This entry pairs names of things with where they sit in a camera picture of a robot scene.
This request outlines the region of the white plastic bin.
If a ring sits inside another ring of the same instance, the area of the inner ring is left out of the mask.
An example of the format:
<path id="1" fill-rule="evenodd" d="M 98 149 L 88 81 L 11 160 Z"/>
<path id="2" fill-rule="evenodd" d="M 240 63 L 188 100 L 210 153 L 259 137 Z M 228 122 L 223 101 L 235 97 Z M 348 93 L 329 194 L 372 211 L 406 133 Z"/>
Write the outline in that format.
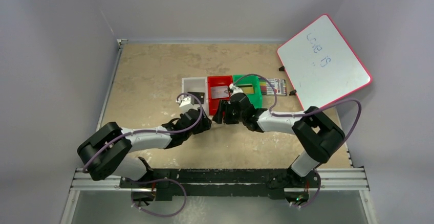
<path id="1" fill-rule="evenodd" d="M 207 116 L 209 113 L 208 104 L 208 81 L 207 77 L 184 77 L 181 81 L 182 93 L 188 92 L 204 92 L 205 93 L 205 103 L 202 105 L 204 112 Z"/>

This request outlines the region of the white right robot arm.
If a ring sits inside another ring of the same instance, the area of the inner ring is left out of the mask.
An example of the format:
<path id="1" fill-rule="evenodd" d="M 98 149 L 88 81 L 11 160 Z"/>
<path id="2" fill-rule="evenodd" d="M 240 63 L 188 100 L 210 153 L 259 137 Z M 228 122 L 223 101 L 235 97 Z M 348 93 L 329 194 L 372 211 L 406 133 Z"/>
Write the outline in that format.
<path id="1" fill-rule="evenodd" d="M 266 108 L 254 107 L 244 93 L 220 101 L 212 119 L 217 124 L 241 123 L 255 132 L 295 135 L 303 147 L 287 170 L 288 182 L 295 187 L 305 183 L 311 171 L 327 163 L 345 138 L 342 129 L 316 106 L 294 113 L 272 113 Z"/>

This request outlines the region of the red plastic bin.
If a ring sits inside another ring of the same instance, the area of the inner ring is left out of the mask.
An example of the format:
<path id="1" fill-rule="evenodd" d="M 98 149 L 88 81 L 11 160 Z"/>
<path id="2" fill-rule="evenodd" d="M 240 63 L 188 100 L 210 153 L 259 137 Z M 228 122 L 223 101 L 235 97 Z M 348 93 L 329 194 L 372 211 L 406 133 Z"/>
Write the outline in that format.
<path id="1" fill-rule="evenodd" d="M 208 110 L 211 116 L 216 114 L 221 100 L 229 99 L 228 88 L 232 82 L 231 75 L 207 77 Z"/>

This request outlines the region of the marker pen pack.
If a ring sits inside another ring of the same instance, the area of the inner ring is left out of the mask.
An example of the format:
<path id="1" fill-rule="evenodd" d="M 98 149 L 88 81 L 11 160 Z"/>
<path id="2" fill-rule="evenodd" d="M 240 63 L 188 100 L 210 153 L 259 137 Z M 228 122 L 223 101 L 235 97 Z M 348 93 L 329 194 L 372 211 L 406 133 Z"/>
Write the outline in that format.
<path id="1" fill-rule="evenodd" d="M 259 86 L 261 89 L 261 94 L 273 96 L 274 94 L 278 96 L 287 95 L 287 82 L 285 79 L 280 78 L 259 78 Z"/>

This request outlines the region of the gold credit card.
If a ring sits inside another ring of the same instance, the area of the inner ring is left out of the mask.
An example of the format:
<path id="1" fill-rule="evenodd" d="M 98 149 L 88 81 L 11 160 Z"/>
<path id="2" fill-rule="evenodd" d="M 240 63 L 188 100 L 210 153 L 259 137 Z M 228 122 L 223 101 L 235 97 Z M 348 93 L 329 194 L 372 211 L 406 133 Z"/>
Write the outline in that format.
<path id="1" fill-rule="evenodd" d="M 252 84 L 245 84 L 245 85 L 239 85 L 239 88 L 245 93 L 246 95 L 252 95 L 255 93 L 254 87 Z"/>

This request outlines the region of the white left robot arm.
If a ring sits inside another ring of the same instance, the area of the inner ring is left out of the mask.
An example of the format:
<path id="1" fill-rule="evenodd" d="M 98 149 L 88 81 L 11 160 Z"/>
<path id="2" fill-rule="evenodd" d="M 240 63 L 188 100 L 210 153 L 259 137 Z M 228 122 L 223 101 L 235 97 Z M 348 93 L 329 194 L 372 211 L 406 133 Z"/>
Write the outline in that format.
<path id="1" fill-rule="evenodd" d="M 84 164 L 83 171 L 92 180 L 119 175 L 145 188 L 153 180 L 151 168 L 144 159 L 128 159 L 128 153 L 180 146 L 192 135 L 209 130 L 211 125 L 211 119 L 200 108 L 149 129 L 122 128 L 116 122 L 108 122 L 77 148 L 77 154 Z"/>

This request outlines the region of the green plastic bin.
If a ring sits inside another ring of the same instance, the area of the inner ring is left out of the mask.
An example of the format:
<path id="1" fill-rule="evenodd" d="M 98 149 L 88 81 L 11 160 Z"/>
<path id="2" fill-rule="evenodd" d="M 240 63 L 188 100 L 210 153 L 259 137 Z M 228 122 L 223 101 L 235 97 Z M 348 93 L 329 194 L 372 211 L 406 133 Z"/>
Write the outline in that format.
<path id="1" fill-rule="evenodd" d="M 257 76 L 247 76 L 239 81 L 244 75 L 233 75 L 233 83 L 239 87 L 249 98 L 255 108 L 263 107 L 263 96 Z"/>

